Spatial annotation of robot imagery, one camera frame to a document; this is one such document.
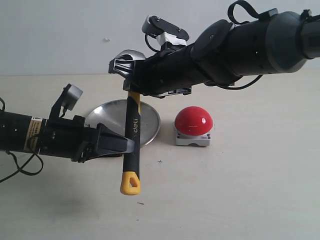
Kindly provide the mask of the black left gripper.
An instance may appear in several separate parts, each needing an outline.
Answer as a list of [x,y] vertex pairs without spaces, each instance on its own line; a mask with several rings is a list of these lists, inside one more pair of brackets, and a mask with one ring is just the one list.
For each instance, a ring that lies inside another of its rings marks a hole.
[[98,123],[96,128],[86,126],[85,118],[78,115],[73,119],[44,119],[38,136],[37,152],[39,155],[67,158],[77,163],[134,152],[133,140],[110,130],[102,123]]

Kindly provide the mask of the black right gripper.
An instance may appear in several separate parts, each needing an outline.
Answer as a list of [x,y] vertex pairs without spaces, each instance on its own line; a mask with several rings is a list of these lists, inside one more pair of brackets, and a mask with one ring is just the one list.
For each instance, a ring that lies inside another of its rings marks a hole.
[[166,49],[137,62],[136,66],[134,60],[114,58],[109,62],[108,73],[123,74],[124,91],[149,96],[198,85],[200,72],[191,58],[191,48],[188,45]]

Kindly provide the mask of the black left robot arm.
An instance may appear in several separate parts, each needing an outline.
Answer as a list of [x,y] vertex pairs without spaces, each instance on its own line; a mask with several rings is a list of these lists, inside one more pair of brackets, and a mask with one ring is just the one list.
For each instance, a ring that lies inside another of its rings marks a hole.
[[130,154],[135,143],[102,123],[85,126],[85,118],[39,118],[12,112],[0,115],[0,148],[21,153],[71,159],[84,163],[107,156]]

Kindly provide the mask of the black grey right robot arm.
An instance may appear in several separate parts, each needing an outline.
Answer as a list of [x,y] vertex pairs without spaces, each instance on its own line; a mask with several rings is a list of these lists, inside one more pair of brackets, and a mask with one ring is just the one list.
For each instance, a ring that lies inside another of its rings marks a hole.
[[150,57],[124,50],[108,71],[124,77],[126,91],[164,98],[189,95],[199,84],[226,89],[245,76],[294,73],[319,56],[319,16],[309,10],[270,10],[240,25],[221,19],[194,43],[169,46]]

